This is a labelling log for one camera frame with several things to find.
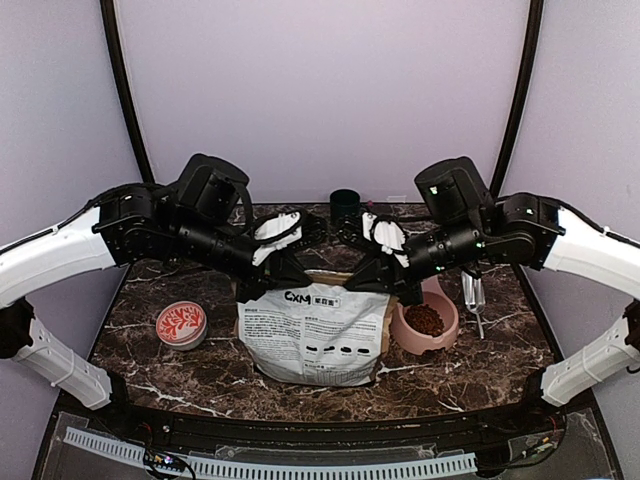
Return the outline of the pink double pet bowl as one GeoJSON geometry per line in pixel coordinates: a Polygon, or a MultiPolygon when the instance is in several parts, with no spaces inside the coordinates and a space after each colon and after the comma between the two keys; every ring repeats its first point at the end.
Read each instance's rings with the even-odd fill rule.
{"type": "Polygon", "coordinates": [[[438,277],[424,280],[421,288],[422,304],[397,304],[390,326],[391,335],[402,349],[414,355],[448,350],[458,337],[458,310],[444,293],[438,277]]]}

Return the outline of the pet food bag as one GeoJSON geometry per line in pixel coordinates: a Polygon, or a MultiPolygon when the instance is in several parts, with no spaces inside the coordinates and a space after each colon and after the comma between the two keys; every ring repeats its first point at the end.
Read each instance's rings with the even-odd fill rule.
{"type": "Polygon", "coordinates": [[[397,298],[349,291],[345,273],[308,273],[307,287],[270,290],[238,305],[236,332],[254,367],[291,384],[372,383],[389,349],[397,298]]]}

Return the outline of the metal scoop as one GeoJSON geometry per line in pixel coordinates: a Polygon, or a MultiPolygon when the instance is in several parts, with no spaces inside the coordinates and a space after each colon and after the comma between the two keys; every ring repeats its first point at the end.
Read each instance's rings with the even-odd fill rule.
{"type": "Polygon", "coordinates": [[[482,314],[484,313],[486,299],[484,287],[480,278],[475,278],[466,272],[461,273],[463,296],[467,310],[476,318],[479,338],[485,339],[482,314]]]}

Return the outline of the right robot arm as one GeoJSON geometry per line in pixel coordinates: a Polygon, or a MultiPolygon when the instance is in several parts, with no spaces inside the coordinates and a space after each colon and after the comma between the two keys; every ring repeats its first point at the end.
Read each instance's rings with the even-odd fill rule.
{"type": "Polygon", "coordinates": [[[517,432],[534,432],[549,410],[638,363],[637,242],[557,199],[531,193],[495,198],[468,157],[435,163],[414,182],[436,229],[406,236],[388,216],[364,213],[339,220],[339,240],[365,254],[346,289],[390,294],[411,306],[423,299],[423,280],[487,261],[574,274],[633,298],[596,340],[528,377],[522,403],[510,413],[517,432]]]}

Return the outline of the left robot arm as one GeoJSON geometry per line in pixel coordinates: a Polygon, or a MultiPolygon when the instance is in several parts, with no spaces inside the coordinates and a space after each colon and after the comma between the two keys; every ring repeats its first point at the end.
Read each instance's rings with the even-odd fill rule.
{"type": "Polygon", "coordinates": [[[196,154],[168,184],[132,183],[90,200],[69,219],[1,249],[1,356],[32,369],[85,408],[101,410],[120,436],[141,427],[125,381],[57,339],[27,297],[62,280],[143,259],[188,260],[230,276],[240,303],[311,279],[293,249],[301,211],[256,219],[249,178],[237,166],[196,154]]]}

